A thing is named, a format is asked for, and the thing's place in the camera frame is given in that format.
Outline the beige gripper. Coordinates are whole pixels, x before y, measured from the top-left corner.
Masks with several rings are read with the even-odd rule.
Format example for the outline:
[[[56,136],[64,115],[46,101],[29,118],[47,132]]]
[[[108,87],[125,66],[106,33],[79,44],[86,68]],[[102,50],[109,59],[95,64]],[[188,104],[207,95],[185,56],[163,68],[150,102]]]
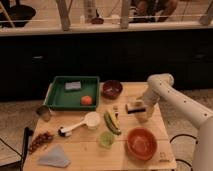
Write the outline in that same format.
[[[136,112],[134,113],[139,122],[148,121],[153,114],[154,107],[147,105],[143,100],[136,101]]]

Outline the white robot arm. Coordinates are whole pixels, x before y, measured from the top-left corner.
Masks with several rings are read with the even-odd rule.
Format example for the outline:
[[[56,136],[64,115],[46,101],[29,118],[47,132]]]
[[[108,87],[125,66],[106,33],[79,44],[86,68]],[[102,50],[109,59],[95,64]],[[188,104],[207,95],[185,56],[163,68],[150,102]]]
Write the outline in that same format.
[[[213,110],[174,89],[174,77],[169,73],[150,75],[147,84],[138,100],[151,107],[162,97],[179,110],[198,129],[193,171],[213,171]]]

